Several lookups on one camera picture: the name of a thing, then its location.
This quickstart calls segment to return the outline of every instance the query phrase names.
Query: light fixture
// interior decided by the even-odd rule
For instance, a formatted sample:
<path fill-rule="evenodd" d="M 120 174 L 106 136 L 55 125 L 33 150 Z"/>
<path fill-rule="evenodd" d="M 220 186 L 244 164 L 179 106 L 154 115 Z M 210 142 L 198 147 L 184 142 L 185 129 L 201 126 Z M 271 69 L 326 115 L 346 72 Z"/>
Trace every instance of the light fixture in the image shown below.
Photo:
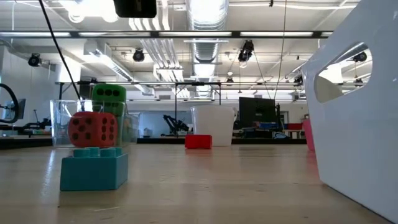
<path fill-rule="evenodd" d="M 150 32 L 77 32 L 81 37 L 150 37 Z"/>
<path fill-rule="evenodd" d="M 333 34 L 333 32 L 322 32 L 321 37 L 329 37 Z"/>
<path fill-rule="evenodd" d="M 79 23 L 86 17 L 102 17 L 106 22 L 116 22 L 119 17 L 112 0 L 58 1 L 67 11 L 71 22 Z"/>
<path fill-rule="evenodd" d="M 173 32 L 159 32 L 161 37 L 229 37 L 232 32 L 222 32 L 222 31 L 173 31 Z"/>
<path fill-rule="evenodd" d="M 55 37 L 70 37 L 69 32 L 54 32 Z M 50 32 L 0 32 L 0 37 L 51 37 Z"/>
<path fill-rule="evenodd" d="M 184 43 L 188 44 L 196 44 L 196 43 L 209 43 L 209 44 L 217 44 L 217 43 L 229 43 L 229 40 L 184 40 Z"/>
<path fill-rule="evenodd" d="M 241 37 L 311 37 L 313 32 L 241 32 Z"/>

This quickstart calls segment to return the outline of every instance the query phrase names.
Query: dice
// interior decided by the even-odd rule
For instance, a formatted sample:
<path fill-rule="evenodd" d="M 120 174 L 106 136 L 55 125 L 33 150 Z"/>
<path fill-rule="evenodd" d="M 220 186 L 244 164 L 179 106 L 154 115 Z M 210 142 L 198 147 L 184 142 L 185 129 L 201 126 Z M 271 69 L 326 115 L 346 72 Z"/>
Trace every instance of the dice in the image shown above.
<path fill-rule="evenodd" d="M 70 119 L 68 135 L 76 147 L 115 146 L 118 122 L 111 113 L 77 112 Z"/>
<path fill-rule="evenodd" d="M 97 84 L 93 90 L 93 110 L 122 116 L 125 112 L 126 89 L 112 84 Z"/>

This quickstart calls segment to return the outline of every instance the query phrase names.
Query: white bin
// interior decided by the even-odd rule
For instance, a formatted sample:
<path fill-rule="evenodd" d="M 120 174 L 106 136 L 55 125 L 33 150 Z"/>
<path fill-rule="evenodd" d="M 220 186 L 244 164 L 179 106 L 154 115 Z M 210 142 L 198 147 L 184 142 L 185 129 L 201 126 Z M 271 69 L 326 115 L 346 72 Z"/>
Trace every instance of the white bin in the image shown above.
<path fill-rule="evenodd" d="M 393 223 L 398 223 L 397 16 L 398 1 L 362 0 L 302 68 L 321 180 Z M 317 74 L 360 42 L 372 54 L 369 83 L 325 101 Z"/>
<path fill-rule="evenodd" d="M 209 134 L 213 146 L 231 146 L 234 111 L 230 106 L 202 105 L 191 107 L 193 132 Z"/>

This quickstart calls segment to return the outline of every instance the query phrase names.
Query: red die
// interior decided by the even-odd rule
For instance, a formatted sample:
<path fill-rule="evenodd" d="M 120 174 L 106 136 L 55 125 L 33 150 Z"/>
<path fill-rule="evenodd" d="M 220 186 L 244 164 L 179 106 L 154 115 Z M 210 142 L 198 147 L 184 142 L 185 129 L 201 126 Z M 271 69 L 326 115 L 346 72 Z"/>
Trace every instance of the red die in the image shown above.
<path fill-rule="evenodd" d="M 211 149 L 212 145 L 211 135 L 188 134 L 185 136 L 185 148 L 187 149 Z"/>
<path fill-rule="evenodd" d="M 76 147 L 114 146 L 118 138 L 118 122 L 111 113 L 77 112 L 70 118 L 68 135 Z"/>

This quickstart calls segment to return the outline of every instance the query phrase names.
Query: pink object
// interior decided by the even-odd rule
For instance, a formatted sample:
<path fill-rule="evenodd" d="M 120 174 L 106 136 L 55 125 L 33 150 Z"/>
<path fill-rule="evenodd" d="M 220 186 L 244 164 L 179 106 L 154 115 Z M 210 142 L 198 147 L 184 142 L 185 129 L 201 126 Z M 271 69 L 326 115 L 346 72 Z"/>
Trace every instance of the pink object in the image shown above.
<path fill-rule="evenodd" d="M 305 119 L 303 122 L 303 128 L 305 133 L 305 138 L 307 139 L 307 146 L 310 151 L 315 152 L 315 145 L 313 143 L 311 122 L 309 119 Z"/>

